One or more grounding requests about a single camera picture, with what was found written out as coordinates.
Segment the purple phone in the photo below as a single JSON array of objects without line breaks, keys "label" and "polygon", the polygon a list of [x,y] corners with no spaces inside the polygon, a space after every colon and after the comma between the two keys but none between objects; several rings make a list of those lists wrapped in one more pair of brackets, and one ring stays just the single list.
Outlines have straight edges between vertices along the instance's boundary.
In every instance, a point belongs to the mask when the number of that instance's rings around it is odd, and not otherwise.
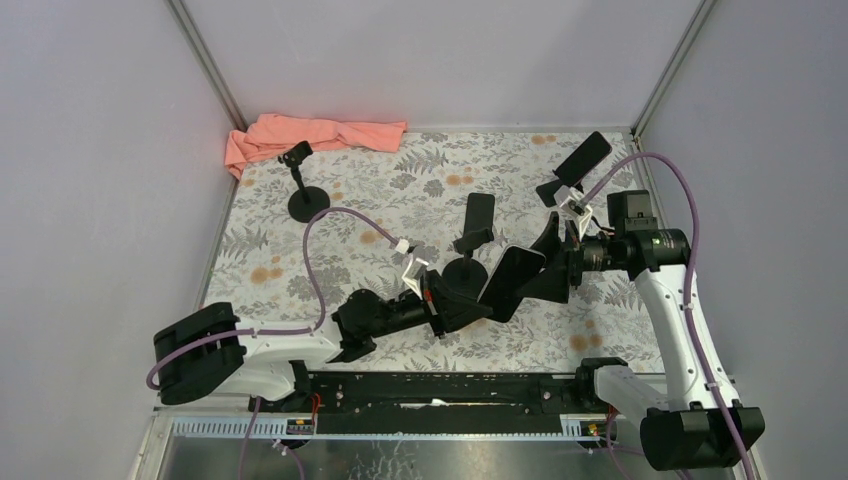
[{"label": "purple phone", "polygon": [[553,173],[563,185],[574,187],[611,151],[612,146],[607,139],[600,132],[594,131],[553,170]]}]

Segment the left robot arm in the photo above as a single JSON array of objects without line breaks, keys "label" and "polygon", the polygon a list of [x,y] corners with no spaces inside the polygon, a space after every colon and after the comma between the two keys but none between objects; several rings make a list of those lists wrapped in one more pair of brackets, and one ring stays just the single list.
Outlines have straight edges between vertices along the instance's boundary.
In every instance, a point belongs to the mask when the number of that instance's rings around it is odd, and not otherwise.
[{"label": "left robot arm", "polygon": [[309,401],[309,372],[359,360],[375,351],[380,337],[422,325],[443,336],[492,312],[452,290],[435,271],[394,299],[356,290],[319,327],[271,328],[217,302],[154,335],[156,362],[146,383],[164,405],[239,394],[296,411]]}]

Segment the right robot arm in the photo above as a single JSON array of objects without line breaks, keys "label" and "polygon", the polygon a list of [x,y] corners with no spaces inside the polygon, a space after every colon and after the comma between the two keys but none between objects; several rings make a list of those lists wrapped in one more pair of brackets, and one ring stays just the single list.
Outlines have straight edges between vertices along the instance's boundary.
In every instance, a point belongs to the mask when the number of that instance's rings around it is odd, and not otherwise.
[{"label": "right robot arm", "polygon": [[588,358],[575,373],[575,402],[589,412],[606,405],[632,422],[657,471],[740,465],[752,477],[748,452],[764,433],[764,417],[743,405],[711,342],[696,293],[693,244],[680,230],[659,228],[647,191],[608,198],[613,233],[589,235],[594,215],[582,193],[563,186],[552,194],[570,217],[567,234],[546,228],[538,242],[549,258],[518,296],[564,304],[585,273],[626,273],[649,314],[666,391],[639,379],[620,358]]}]

